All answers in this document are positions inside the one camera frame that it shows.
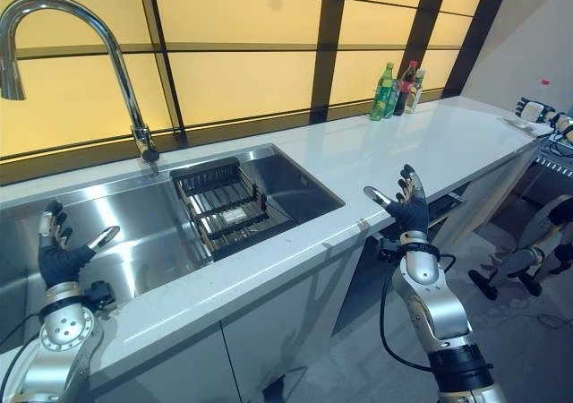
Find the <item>floor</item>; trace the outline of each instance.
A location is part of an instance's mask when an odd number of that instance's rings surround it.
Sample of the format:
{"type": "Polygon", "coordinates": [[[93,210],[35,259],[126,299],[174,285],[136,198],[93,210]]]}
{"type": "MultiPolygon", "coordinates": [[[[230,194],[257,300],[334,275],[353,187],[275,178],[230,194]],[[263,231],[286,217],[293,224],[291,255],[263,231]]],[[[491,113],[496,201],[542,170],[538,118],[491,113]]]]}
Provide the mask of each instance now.
{"type": "MultiPolygon", "coordinates": [[[[466,308],[475,339],[486,360],[493,363],[493,377],[508,402],[572,402],[573,322],[553,330],[543,326],[537,315],[573,317],[573,273],[546,280],[538,298],[530,296],[521,284],[507,281],[499,286],[500,295],[495,302],[486,299],[467,276],[472,268],[487,273],[487,265],[492,263],[490,255],[510,248],[511,244],[511,234],[494,224],[466,236],[450,249],[458,261],[448,273],[449,286],[466,308]]],[[[427,364],[406,309],[394,292],[387,300],[386,335],[395,352],[407,360],[427,364]]],[[[430,373],[406,367],[384,351],[379,334],[379,304],[355,316],[331,342],[326,355],[307,368],[289,373],[284,384],[267,390],[266,398],[261,400],[289,403],[437,400],[436,384],[430,373]]]]}

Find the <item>white countertop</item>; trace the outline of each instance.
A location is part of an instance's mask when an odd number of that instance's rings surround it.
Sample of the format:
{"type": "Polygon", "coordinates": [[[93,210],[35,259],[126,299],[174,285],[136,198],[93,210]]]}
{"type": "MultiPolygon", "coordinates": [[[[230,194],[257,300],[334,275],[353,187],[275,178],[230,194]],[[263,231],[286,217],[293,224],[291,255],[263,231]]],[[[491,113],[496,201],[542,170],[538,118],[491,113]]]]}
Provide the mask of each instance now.
{"type": "MultiPolygon", "coordinates": [[[[551,132],[547,125],[531,124],[532,133],[524,133],[503,120],[510,115],[452,98],[379,122],[357,116],[162,154],[160,166],[274,143],[346,205],[120,306],[103,322],[106,334],[93,357],[92,373],[103,369],[106,377],[116,376],[322,264],[364,233],[381,229],[389,216],[363,195],[363,187],[376,186],[393,196],[405,163],[415,168],[433,196],[551,132]]],[[[141,166],[146,165],[130,159],[48,176],[1,187],[0,197],[17,201],[141,166]]],[[[0,356],[0,371],[14,351],[0,356]]],[[[92,375],[92,385],[104,380],[92,375]]]]}

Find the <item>sink rack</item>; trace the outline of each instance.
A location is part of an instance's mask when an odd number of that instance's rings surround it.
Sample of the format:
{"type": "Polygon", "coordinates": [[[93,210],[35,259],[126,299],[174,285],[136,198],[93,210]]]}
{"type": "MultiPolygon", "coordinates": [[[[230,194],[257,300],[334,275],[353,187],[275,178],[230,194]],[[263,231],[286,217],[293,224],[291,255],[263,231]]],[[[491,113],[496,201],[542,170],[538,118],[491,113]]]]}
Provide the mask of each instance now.
{"type": "Polygon", "coordinates": [[[245,174],[236,158],[177,169],[170,176],[213,260],[296,225],[269,205],[265,193],[245,174]]]}

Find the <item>robot finger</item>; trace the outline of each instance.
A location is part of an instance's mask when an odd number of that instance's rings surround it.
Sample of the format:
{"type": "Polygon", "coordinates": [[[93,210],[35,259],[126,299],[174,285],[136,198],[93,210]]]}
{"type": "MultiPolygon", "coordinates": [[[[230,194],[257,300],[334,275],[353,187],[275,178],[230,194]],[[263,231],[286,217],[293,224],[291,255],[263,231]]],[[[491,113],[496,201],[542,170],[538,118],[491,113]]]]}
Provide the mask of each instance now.
{"type": "Polygon", "coordinates": [[[60,247],[62,249],[65,249],[65,246],[67,245],[68,240],[70,239],[70,236],[72,235],[72,233],[73,233],[73,230],[70,227],[67,227],[60,234],[60,247]]]}

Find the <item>black cable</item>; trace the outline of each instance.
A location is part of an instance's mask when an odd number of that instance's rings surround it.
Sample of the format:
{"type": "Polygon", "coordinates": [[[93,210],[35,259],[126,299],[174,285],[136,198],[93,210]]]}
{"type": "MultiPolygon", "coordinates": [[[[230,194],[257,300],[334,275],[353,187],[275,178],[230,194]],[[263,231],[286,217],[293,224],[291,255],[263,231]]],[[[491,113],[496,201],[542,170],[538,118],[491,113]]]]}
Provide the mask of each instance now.
{"type": "Polygon", "coordinates": [[[6,389],[6,383],[8,383],[8,377],[10,376],[10,373],[12,373],[12,369],[14,368],[16,361],[18,360],[18,358],[20,358],[21,354],[24,352],[24,349],[26,349],[26,347],[28,347],[28,345],[30,343],[32,343],[34,340],[36,340],[37,338],[38,338],[38,336],[32,336],[31,338],[29,338],[26,341],[26,343],[24,343],[22,345],[22,347],[18,350],[18,352],[14,356],[12,362],[10,362],[8,369],[6,370],[6,374],[4,375],[4,378],[2,379],[2,386],[0,387],[0,401],[4,401],[4,391],[6,389]]]}
{"type": "Polygon", "coordinates": [[[569,318],[566,320],[565,318],[561,318],[557,315],[550,315],[548,313],[540,313],[536,316],[537,320],[541,325],[543,325],[546,329],[551,330],[558,330],[567,325],[573,327],[573,318],[569,318]]]}
{"type": "Polygon", "coordinates": [[[571,159],[571,158],[573,158],[573,153],[571,153],[571,154],[565,153],[559,149],[559,141],[561,139],[564,139],[564,137],[565,136],[563,136],[561,133],[558,133],[555,137],[553,137],[553,139],[550,140],[550,143],[549,143],[549,152],[556,157],[563,157],[565,159],[571,159]]]}
{"type": "Polygon", "coordinates": [[[388,342],[386,341],[386,334],[384,332],[384,311],[386,307],[386,294],[388,293],[388,287],[391,279],[392,279],[392,273],[389,273],[389,275],[386,277],[386,280],[384,281],[384,285],[382,286],[382,297],[380,302],[380,336],[382,339],[382,345],[384,346],[386,351],[392,356],[392,358],[399,361],[400,363],[405,364],[408,367],[412,367],[416,370],[421,370],[423,372],[431,373],[432,369],[430,367],[426,367],[425,365],[419,365],[416,363],[411,363],[402,358],[401,356],[399,356],[398,354],[396,354],[388,346],[388,342]]]}
{"type": "Polygon", "coordinates": [[[444,269],[444,273],[448,273],[448,270],[451,269],[454,264],[456,264],[456,255],[452,255],[451,253],[441,253],[440,260],[442,258],[451,258],[451,263],[448,264],[448,267],[444,269]]]}
{"type": "Polygon", "coordinates": [[[24,325],[24,323],[25,323],[27,320],[29,320],[30,318],[33,318],[33,317],[35,317],[35,316],[38,316],[38,315],[39,315],[38,312],[36,312],[36,313],[31,313],[31,314],[28,315],[26,318],[24,318],[23,320],[21,320],[20,323],[18,323],[13,329],[11,329],[10,332],[6,335],[6,337],[3,338],[3,339],[0,341],[0,347],[1,347],[4,343],[6,343],[6,341],[7,341],[22,325],[24,325]]]}

